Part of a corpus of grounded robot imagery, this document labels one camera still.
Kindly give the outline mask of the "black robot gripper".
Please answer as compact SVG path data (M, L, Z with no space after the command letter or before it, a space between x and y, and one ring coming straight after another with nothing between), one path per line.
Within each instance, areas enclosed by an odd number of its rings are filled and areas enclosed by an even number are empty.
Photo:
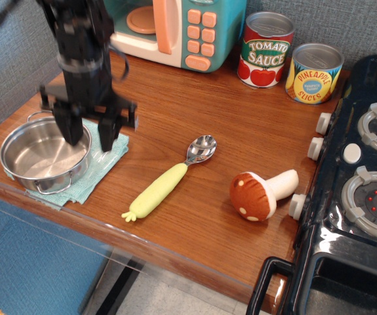
M83 136L83 119L97 120L102 151L111 151L121 128L137 128L136 103L114 91L110 59L62 65L62 84L39 87L41 108L52 112L64 140L72 146Z

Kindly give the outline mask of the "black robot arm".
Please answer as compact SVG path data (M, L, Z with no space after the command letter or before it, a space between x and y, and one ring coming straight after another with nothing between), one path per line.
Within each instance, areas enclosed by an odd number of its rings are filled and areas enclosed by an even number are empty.
M113 20L103 1L39 1L58 46L63 85L39 88L41 107L50 110L64 140L76 145L83 118L98 122L104 152L112 149L121 127L137 126L136 104L112 87L110 52Z

